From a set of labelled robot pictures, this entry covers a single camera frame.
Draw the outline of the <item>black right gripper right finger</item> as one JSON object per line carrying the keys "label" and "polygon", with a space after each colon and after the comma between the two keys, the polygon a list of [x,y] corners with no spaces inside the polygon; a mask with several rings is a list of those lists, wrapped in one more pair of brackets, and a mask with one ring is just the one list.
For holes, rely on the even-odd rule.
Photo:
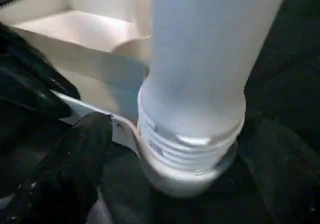
{"label": "black right gripper right finger", "polygon": [[238,153],[275,223],[319,223],[320,156],[277,121],[244,124]]}

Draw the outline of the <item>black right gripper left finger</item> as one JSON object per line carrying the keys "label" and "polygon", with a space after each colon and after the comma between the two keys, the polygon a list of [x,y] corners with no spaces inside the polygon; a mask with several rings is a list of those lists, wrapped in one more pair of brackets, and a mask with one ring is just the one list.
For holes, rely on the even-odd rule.
{"label": "black right gripper left finger", "polygon": [[86,223],[98,199],[112,116],[81,118],[14,191],[1,223]]}

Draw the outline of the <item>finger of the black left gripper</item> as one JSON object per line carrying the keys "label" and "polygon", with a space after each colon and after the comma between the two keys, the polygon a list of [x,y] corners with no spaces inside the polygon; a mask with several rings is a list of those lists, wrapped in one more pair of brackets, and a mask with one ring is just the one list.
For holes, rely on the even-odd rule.
{"label": "finger of the black left gripper", "polygon": [[47,57],[10,27],[0,26],[0,98],[54,119],[71,116],[55,93],[80,99],[74,84]]}

